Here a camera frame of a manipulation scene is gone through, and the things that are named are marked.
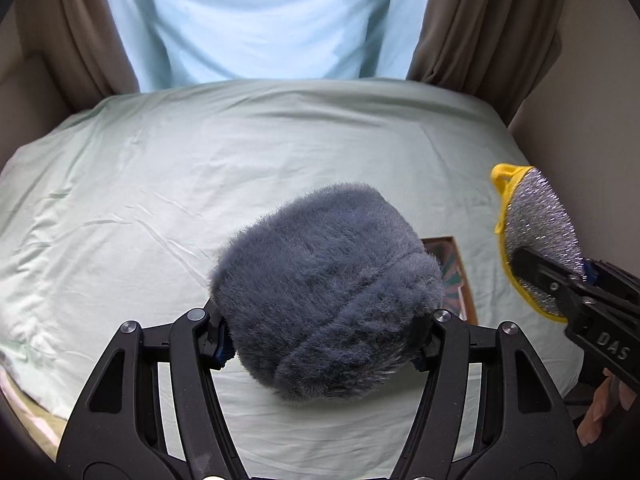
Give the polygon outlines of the person's right hand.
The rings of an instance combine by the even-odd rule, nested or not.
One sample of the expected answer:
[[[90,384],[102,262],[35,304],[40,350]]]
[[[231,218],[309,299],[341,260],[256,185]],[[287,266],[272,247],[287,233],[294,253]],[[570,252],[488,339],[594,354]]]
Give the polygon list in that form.
[[[637,393],[613,374],[608,368],[603,370],[605,380],[593,393],[592,402],[589,405],[585,417],[577,427],[577,437],[584,448],[598,440],[602,432],[606,416],[616,406],[629,411],[636,400]]]

